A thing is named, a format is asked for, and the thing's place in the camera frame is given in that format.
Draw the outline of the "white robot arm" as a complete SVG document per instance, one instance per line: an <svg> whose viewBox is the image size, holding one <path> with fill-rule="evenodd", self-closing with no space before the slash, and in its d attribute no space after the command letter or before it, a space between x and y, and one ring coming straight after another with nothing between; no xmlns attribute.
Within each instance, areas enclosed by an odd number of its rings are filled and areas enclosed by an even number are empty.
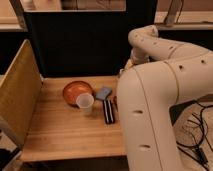
<svg viewBox="0 0 213 171"><path fill-rule="evenodd" d="M121 74L117 105L131 171L185 171L169 108L213 92L213 51L163 39L157 27L128 35L133 66Z"/></svg>

